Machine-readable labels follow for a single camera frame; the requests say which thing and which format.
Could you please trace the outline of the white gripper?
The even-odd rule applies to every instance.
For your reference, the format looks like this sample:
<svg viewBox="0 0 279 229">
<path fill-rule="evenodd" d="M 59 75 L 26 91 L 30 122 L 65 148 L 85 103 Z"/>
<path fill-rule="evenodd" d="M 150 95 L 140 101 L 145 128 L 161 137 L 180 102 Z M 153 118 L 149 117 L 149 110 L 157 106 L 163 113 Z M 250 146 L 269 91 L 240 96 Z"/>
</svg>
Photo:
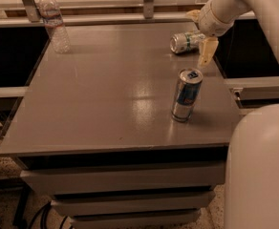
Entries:
<svg viewBox="0 0 279 229">
<path fill-rule="evenodd" d="M 206 67 L 218 48 L 217 37 L 224 35 L 234 24 L 234 3 L 230 0 L 209 0 L 201 10 L 190 10 L 185 15 L 198 22 L 200 31 L 206 36 L 199 43 L 198 66 Z"/>
</svg>

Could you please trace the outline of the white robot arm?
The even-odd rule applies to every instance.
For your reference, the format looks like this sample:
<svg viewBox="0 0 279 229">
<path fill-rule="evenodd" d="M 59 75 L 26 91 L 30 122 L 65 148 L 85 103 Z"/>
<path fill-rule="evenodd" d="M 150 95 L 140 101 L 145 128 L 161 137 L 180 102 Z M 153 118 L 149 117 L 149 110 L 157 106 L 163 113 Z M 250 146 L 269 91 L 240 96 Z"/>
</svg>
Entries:
<svg viewBox="0 0 279 229">
<path fill-rule="evenodd" d="M 186 14 L 199 30 L 219 37 L 252 11 L 279 64 L 279 0 L 209 0 Z M 229 143 L 224 229 L 279 229 L 279 104 L 247 114 Z"/>
</svg>

